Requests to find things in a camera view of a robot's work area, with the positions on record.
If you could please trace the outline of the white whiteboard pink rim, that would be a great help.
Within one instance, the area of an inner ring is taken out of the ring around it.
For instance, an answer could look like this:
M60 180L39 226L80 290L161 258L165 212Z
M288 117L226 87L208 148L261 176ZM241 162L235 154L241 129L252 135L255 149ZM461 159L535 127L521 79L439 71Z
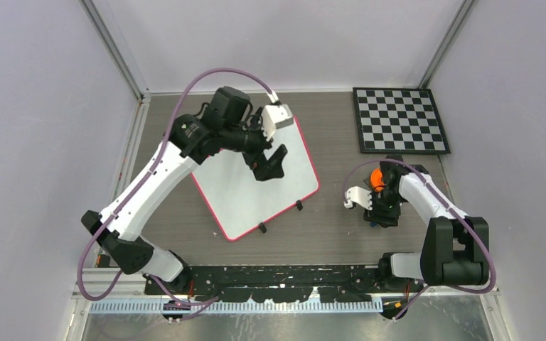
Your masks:
M320 182L306 144L301 122L280 129L269 158L284 144L284 177L264 182L255 180L240 153L222 150L191 173L215 222L226 240L236 241L262 224L290 210L319 190Z

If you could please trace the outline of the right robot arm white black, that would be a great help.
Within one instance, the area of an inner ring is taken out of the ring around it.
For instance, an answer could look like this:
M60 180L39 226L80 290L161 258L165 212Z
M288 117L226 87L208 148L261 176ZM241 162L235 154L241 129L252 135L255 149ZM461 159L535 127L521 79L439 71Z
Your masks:
M425 168L386 157L370 182L362 204L365 221L396 227L402 204L409 203L427 226L421 252L387 252L380 258L381 288L396 291L406 278L472 293L486 293L495 286L487 221L457 208Z

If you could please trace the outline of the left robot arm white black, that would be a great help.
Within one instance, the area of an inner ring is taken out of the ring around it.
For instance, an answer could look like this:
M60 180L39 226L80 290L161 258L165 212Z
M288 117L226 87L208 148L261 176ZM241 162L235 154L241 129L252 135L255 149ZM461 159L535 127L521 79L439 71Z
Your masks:
M114 202L82 216L94 242L123 274L150 276L173 294L188 288L188 264L175 252L148 242L141 232L170 192L207 158L221 151L241 153L255 180L284 177L286 146L280 145L270 157L264 152L272 147L274 133L292 125L294 117L286 104L274 95L269 98L269 104L255 109L244 92L228 86L217 89L198 113L174 119L152 160Z

